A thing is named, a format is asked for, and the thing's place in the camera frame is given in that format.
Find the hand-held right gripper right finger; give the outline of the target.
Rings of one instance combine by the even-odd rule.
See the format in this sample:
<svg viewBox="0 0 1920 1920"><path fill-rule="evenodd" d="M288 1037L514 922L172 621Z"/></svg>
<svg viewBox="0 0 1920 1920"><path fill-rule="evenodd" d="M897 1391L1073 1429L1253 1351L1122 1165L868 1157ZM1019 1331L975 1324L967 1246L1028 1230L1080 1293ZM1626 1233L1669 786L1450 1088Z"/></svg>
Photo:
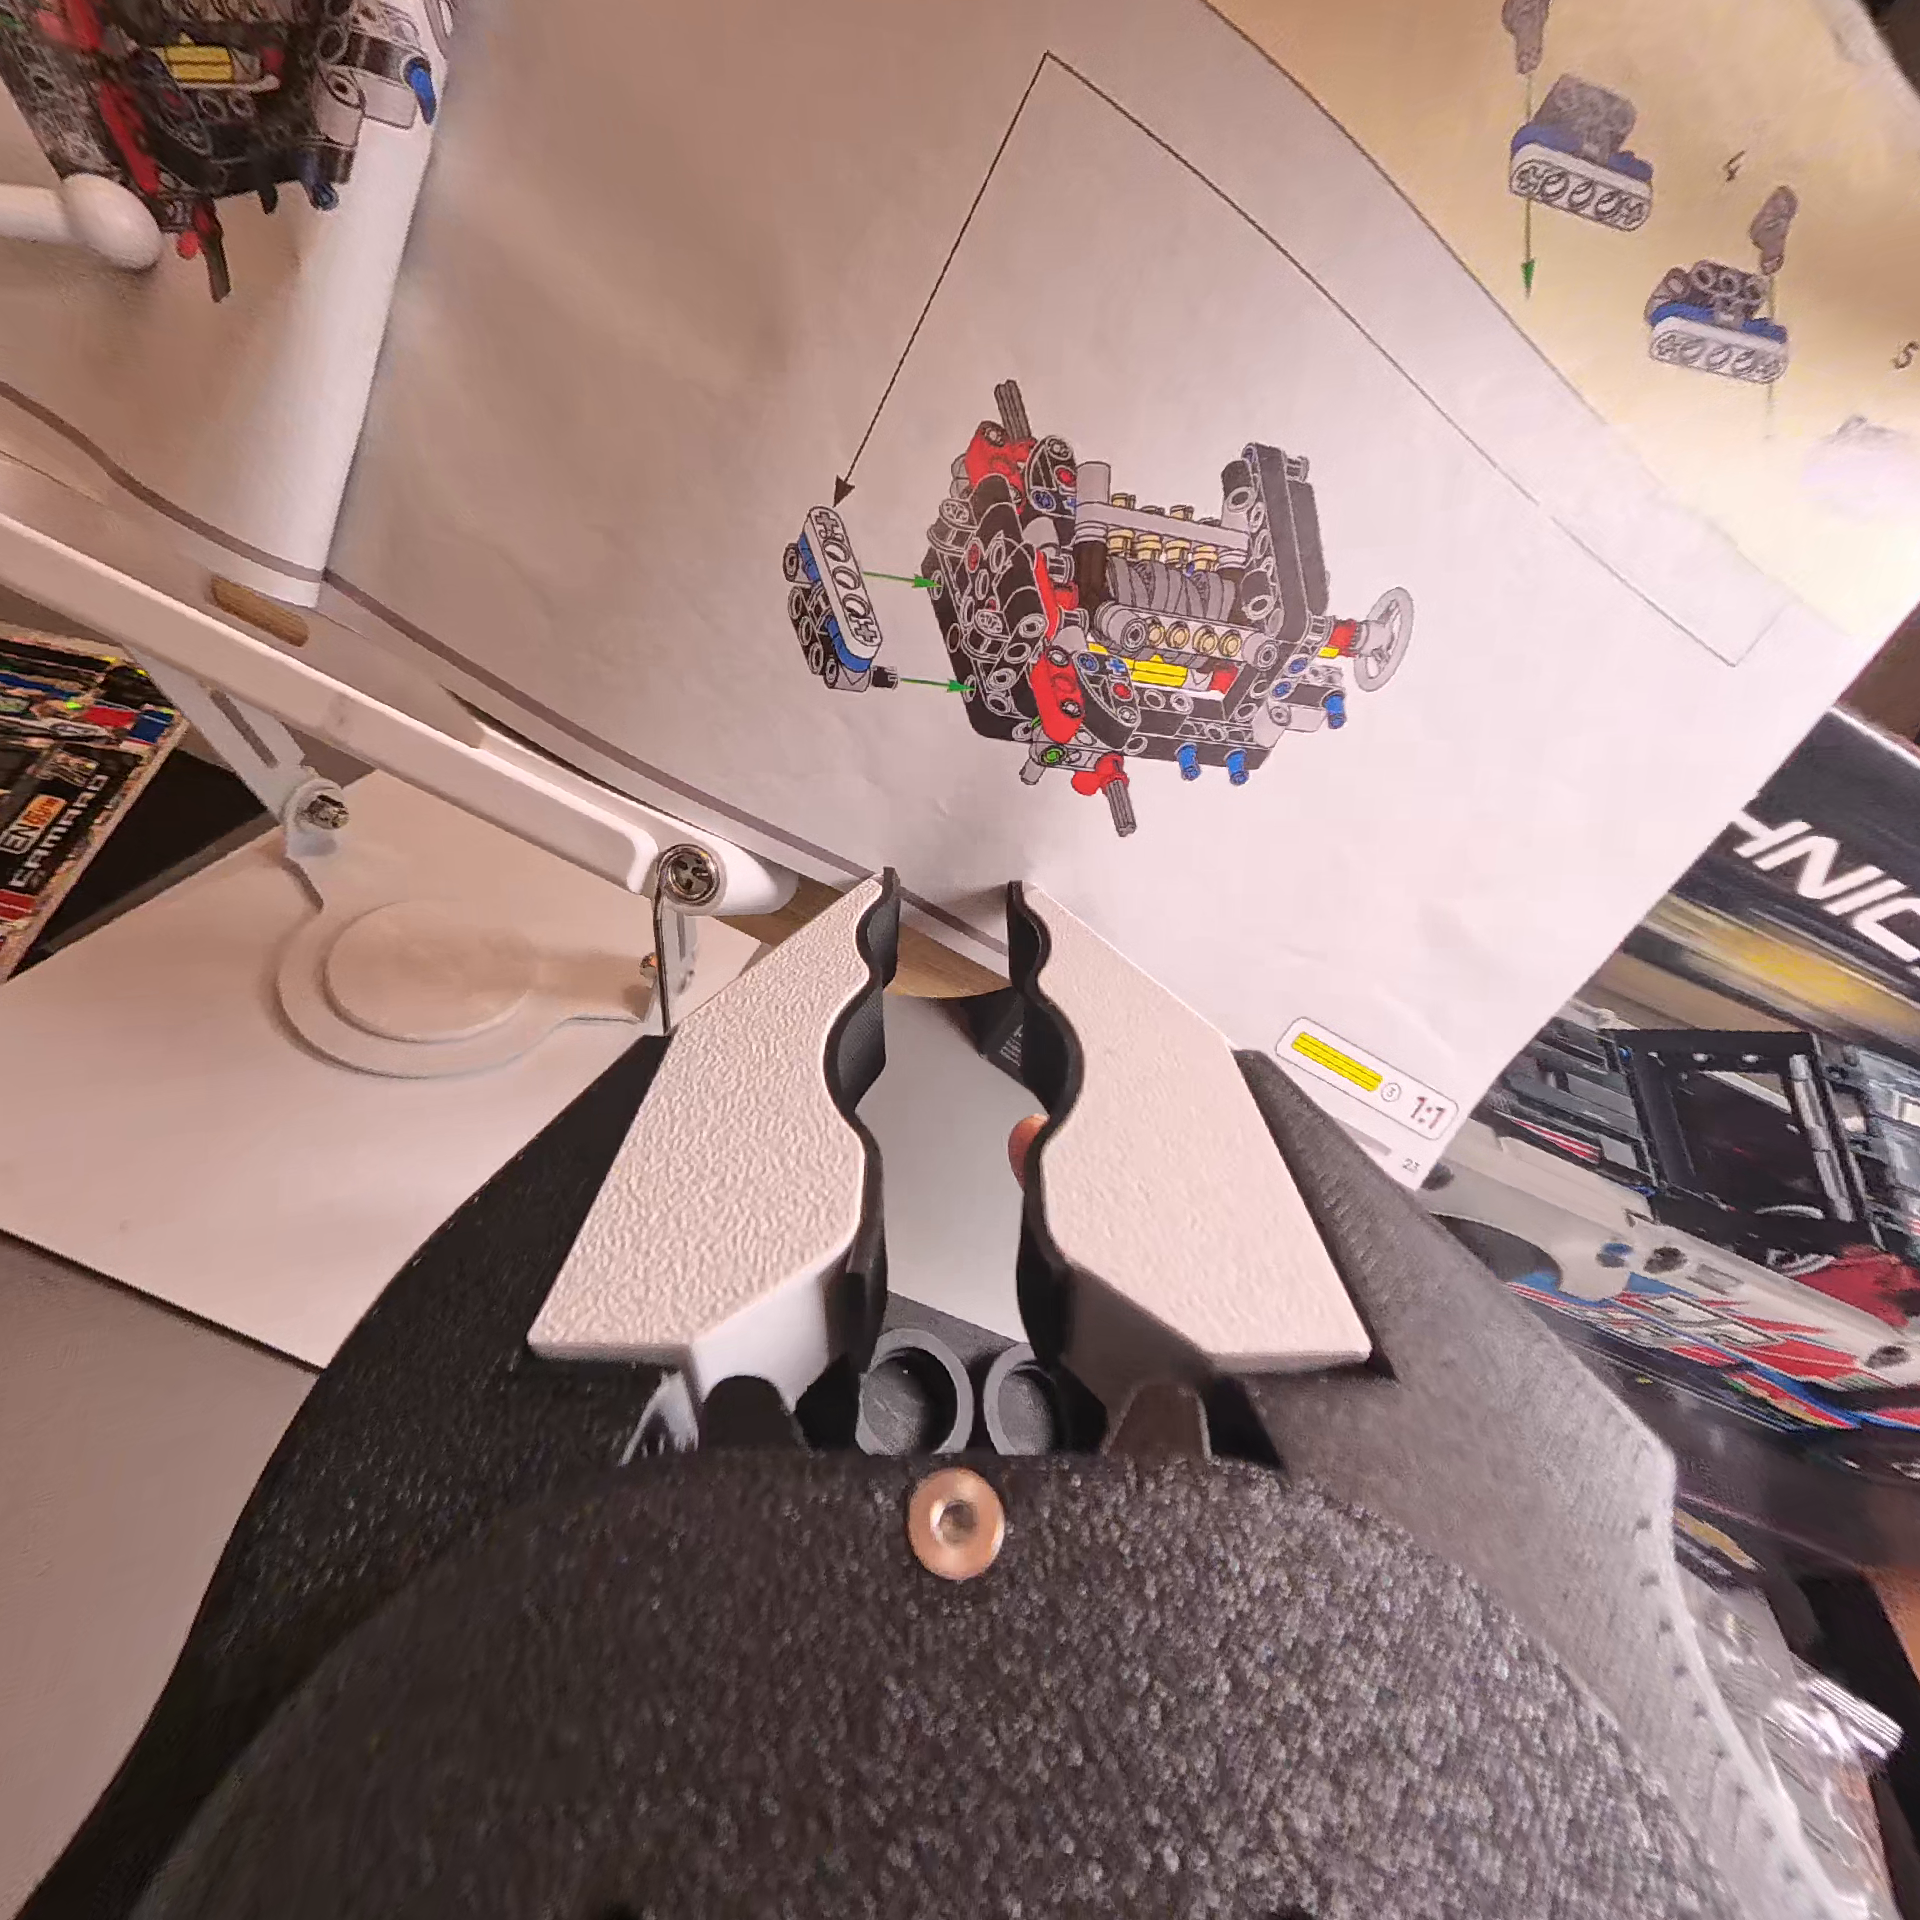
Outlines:
<svg viewBox="0 0 1920 1920"><path fill-rule="evenodd" d="M1235 1043L1040 885L1007 885L1020 1078L1020 1319L1118 1444L1189 1398L1236 1434L1249 1382L1367 1367L1374 1338Z"/></svg>

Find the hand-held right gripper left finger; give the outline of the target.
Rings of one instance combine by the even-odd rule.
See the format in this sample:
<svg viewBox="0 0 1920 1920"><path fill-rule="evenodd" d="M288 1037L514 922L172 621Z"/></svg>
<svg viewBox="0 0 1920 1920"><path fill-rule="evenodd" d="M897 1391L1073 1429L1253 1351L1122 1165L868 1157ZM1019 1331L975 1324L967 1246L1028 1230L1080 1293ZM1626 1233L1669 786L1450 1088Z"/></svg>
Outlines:
<svg viewBox="0 0 1920 1920"><path fill-rule="evenodd" d="M774 1398L853 1447L890 1301L883 1154L901 878L858 879L663 1037L636 1113L528 1330L528 1367L652 1387L692 1447Z"/></svg>

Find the black lego set box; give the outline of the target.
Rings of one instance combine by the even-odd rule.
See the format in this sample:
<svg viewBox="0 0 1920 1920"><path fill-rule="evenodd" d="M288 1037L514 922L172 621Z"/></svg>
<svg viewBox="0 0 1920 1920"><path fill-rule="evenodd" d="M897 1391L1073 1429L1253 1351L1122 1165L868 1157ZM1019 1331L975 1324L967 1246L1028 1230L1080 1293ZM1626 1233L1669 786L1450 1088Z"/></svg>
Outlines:
<svg viewBox="0 0 1920 1920"><path fill-rule="evenodd" d="M1670 1446L1916 1497L1919 758L1826 713L1425 1202Z"/></svg>

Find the lego instruction booklet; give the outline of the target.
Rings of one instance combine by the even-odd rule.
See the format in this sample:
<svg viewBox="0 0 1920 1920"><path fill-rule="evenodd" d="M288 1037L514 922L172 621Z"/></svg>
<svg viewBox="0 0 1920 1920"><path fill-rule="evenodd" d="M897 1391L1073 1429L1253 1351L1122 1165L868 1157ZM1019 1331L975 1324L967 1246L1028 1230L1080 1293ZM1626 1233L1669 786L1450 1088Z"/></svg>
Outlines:
<svg viewBox="0 0 1920 1920"><path fill-rule="evenodd" d="M7 512L1419 1177L1916 603L1869 3L5 3Z"/></svg>

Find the holographic sticker sheet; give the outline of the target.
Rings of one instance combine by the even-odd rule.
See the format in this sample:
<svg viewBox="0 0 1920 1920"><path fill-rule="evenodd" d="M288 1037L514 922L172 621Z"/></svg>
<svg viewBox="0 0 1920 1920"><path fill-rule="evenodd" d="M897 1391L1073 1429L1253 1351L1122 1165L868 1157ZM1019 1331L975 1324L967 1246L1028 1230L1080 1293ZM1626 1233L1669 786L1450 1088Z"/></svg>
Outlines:
<svg viewBox="0 0 1920 1920"><path fill-rule="evenodd" d="M5 976L184 733L180 708L133 655L5 624Z"/></svg>

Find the clear plastic bag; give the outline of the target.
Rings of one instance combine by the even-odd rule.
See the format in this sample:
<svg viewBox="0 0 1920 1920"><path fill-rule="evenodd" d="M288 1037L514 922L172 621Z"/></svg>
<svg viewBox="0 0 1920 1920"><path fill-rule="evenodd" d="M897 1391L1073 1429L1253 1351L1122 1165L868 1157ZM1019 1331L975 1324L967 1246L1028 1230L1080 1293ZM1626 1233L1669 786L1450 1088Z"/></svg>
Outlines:
<svg viewBox="0 0 1920 1920"><path fill-rule="evenodd" d="M1916 1835L1894 1790L1903 1729L1802 1660L1766 1596L1716 1598L1718 1678L1829 1916L1916 1916Z"/></svg>

